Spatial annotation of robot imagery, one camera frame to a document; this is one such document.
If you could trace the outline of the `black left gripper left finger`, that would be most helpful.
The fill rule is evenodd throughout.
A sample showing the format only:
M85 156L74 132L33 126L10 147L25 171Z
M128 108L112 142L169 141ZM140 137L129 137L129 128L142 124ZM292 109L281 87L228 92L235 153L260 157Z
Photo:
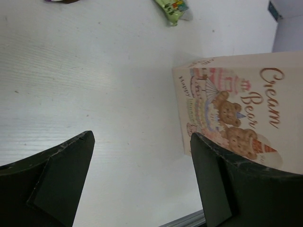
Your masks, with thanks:
M71 227L94 150L92 131L0 167L2 227Z

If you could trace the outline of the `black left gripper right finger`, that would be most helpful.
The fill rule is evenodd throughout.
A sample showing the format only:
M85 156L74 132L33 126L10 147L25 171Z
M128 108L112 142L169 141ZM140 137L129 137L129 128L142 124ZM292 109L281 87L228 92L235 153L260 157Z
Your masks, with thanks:
M190 146L207 227L302 226L302 175L250 161L199 133Z

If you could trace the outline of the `brown chocolate bar wrapper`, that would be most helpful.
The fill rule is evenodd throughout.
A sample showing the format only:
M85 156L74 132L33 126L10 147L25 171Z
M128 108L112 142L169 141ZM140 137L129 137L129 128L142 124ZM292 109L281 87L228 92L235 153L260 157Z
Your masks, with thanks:
M58 3L58 4L72 4L80 0L45 0L45 2Z

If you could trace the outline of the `green gummy snack packet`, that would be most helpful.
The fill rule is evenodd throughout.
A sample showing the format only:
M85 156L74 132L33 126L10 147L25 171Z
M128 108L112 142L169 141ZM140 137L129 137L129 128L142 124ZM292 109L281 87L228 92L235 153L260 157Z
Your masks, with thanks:
M154 2L164 12L169 26L177 26L179 20L193 20L193 13L187 0L155 0Z

